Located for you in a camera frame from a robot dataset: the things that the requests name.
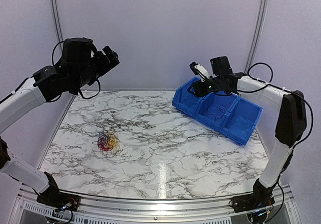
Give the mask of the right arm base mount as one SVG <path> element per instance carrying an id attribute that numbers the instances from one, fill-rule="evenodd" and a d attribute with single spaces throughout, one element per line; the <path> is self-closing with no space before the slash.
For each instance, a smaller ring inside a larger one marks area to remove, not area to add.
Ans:
<path id="1" fill-rule="evenodd" d="M 260 209 L 274 204 L 275 200 L 272 193 L 265 192 L 253 192 L 251 194 L 234 196 L 228 203 L 235 213 Z"/>

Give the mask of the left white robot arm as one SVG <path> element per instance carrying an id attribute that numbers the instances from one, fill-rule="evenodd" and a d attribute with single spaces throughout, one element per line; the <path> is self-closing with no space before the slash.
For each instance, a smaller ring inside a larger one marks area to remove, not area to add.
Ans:
<path id="1" fill-rule="evenodd" d="M 115 50 L 110 46 L 99 50 L 90 38 L 67 38 L 60 44 L 62 53 L 57 61 L 52 60 L 50 65 L 25 78 L 1 100 L 1 133 L 20 121 L 26 122 L 32 111 L 54 103 L 64 93 L 82 96 L 84 86 L 99 83 L 100 78 L 120 64 Z M 4 139 L 1 139 L 1 174 L 29 186 L 52 206 L 63 203 L 54 177 L 13 154 Z"/>

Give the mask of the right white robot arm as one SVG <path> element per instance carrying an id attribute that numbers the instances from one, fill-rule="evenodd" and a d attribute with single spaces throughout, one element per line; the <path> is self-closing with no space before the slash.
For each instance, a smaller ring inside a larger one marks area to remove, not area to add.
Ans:
<path id="1" fill-rule="evenodd" d="M 248 101 L 263 103 L 278 112 L 272 154 L 248 198 L 253 208 L 259 208 L 268 200 L 290 165 L 295 147 L 304 141 L 302 136 L 307 128 L 307 103 L 301 91 L 290 91 L 273 85 L 271 81 L 254 78 L 249 71 L 233 73 L 226 56 L 213 58 L 210 62 L 214 76 L 210 76 L 199 63 L 192 62 L 189 65 L 191 71 L 201 78 L 193 86 L 194 96 L 203 97 L 220 91 L 240 94 Z"/>

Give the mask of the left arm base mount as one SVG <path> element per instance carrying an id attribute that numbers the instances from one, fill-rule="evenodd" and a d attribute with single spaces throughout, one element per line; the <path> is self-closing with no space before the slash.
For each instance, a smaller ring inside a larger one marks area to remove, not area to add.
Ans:
<path id="1" fill-rule="evenodd" d="M 64 193 L 58 189 L 48 188 L 43 193 L 37 194 L 37 202 L 54 208 L 62 209 L 63 206 L 71 204 L 67 207 L 69 210 L 77 211 L 80 201 L 80 196 Z"/>

